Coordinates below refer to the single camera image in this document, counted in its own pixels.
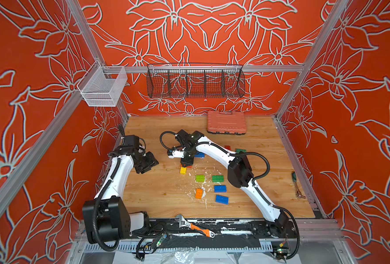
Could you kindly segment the yellow lego brick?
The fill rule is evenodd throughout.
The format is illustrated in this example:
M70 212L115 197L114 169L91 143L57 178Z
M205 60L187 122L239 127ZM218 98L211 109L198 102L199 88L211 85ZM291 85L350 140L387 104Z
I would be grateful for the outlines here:
M180 168L180 174L185 175L187 173L187 168L186 167L181 167Z

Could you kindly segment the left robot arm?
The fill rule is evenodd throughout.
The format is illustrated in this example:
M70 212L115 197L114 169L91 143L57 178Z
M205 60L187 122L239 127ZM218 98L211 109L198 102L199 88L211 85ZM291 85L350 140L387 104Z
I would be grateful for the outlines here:
M82 208L88 242L107 252L115 251L120 241L134 231L148 230L148 213L129 213L122 196L132 170L144 174L159 164L146 151L145 141L140 137L123 135L121 140L121 145L109 154L111 167L102 187Z

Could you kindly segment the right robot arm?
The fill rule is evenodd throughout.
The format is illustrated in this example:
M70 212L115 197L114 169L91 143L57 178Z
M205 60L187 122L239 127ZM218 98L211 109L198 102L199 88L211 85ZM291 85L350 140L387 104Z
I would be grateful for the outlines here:
M200 152L222 164L228 170L228 182L242 190L260 210L263 218L270 226L273 236L285 236L293 232L296 238L294 249L275 249L273 257L287 261L295 257L300 248L300 231L294 215L286 208L276 205L258 184L258 180L270 173L270 163L256 152L230 151L195 131L192 134L180 130L162 132L159 136L161 145L167 149L168 158L179 158L183 167L193 165L195 154ZM249 156L259 157L265 162L264 173L255 176L248 160Z

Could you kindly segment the lime lego brick centre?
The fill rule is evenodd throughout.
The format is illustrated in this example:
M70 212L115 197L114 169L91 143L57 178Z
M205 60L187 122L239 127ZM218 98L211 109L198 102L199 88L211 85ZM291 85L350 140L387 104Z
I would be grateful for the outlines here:
M197 183L204 183L205 182L205 176L204 175L196 175L196 182Z

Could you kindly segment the green lego brick centre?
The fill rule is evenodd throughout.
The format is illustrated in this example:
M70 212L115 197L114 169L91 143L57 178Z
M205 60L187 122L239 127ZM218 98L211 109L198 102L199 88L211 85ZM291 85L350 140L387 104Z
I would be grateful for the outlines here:
M222 176L222 175L212 176L211 180L214 183L222 183L222 182L224 182L224 176Z

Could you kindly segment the orange lego brick front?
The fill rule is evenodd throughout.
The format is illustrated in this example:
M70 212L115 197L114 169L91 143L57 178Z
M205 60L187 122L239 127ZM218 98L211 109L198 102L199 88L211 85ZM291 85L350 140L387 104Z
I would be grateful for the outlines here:
M201 189L201 188L197 188L197 189L196 189L195 198L196 198L196 199L202 199L203 196L204 196L204 190Z

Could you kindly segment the dark green lego brick right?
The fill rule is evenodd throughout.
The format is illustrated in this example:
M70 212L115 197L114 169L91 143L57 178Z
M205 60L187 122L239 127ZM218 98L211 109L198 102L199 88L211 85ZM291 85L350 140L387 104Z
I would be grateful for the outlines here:
M236 149L236 153L246 153L246 152L247 150L245 149L241 149L241 148Z

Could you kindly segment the blue lego brick front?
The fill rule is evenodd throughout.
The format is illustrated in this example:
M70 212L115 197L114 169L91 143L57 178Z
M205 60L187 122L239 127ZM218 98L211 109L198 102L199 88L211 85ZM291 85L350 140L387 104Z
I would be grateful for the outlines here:
M216 195L215 196L215 202L219 204L228 205L229 204L229 198L222 195Z

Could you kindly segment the red plastic tool case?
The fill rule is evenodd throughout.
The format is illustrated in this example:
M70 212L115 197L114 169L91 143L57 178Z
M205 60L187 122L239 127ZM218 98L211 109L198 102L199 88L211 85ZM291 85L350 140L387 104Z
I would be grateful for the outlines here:
M245 114L236 111L209 111L207 132L211 134L244 135L247 132Z

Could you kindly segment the clear plastic bin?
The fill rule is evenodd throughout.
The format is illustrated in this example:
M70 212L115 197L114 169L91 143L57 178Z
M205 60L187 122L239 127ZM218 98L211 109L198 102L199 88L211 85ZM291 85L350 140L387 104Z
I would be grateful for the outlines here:
M127 80L125 67L106 67L95 61L77 88L89 107L115 107Z

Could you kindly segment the orange handled adjustable wrench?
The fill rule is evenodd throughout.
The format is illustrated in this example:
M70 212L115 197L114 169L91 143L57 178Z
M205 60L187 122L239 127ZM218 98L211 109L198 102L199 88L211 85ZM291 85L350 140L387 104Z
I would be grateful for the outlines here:
M203 235L205 235L208 238L214 238L215 237L215 233L213 231L211 231L209 229L201 228L201 227L199 227L199 226L189 222L181 214L178 214L175 217L175 220L177 221L177 223L178 223L180 228L184 228L184 227L185 228L189 228L190 230L197 231L200 234L203 234Z

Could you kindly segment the green handled pliers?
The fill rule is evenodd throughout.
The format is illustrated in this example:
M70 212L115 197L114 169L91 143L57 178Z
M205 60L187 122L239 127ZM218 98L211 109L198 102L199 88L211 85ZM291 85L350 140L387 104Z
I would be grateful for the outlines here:
M291 177L292 177L292 182L293 182L294 187L295 187L296 197L299 199L305 199L306 197L302 194L301 190L299 189L299 187L297 185L297 175L296 175L295 171L292 171Z

